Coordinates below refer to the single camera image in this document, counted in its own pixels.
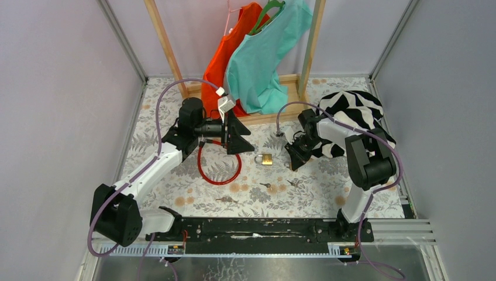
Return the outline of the large brass padlock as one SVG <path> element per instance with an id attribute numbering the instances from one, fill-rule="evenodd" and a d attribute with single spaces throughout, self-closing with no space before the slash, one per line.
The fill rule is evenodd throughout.
<path id="1" fill-rule="evenodd" d="M 264 153 L 264 154 L 256 155 L 254 157 L 254 162 L 256 164 L 265 165 L 265 166 L 272 165 L 273 164 L 272 154 Z"/>

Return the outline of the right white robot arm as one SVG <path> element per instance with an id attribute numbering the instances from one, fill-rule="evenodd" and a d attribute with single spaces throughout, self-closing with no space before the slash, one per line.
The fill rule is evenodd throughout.
<path id="1" fill-rule="evenodd" d="M 348 125 L 326 111 L 317 114 L 312 109 L 302 111 L 298 120 L 302 134 L 296 135 L 291 130 L 279 133 L 287 138 L 285 149 L 291 170 L 297 170 L 312 156 L 324 155 L 325 145 L 344 151 L 352 188 L 338 212 L 341 221 L 336 224 L 335 232 L 341 240 L 350 241 L 359 233 L 357 223 L 366 218 L 373 195 L 387 188 L 393 176 L 402 175 L 397 152 L 380 128 L 367 131 Z"/>

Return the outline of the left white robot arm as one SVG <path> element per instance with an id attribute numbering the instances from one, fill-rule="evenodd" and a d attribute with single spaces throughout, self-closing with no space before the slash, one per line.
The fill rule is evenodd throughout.
<path id="1" fill-rule="evenodd" d="M 199 146 L 200 140 L 220 139 L 229 155 L 254 151 L 245 140 L 251 132 L 232 109 L 236 103 L 229 94 L 218 99 L 219 119 L 207 118 L 199 98 L 187 98 L 180 107 L 177 123 L 160 138 L 160 147 L 136 170 L 112 186 L 101 184 L 94 193 L 88 242 L 97 232 L 126 247 L 139 237 L 160 233 L 173 241 L 181 235 L 177 214 L 160 209 L 142 211 L 140 205 L 159 181 L 178 167 Z"/>

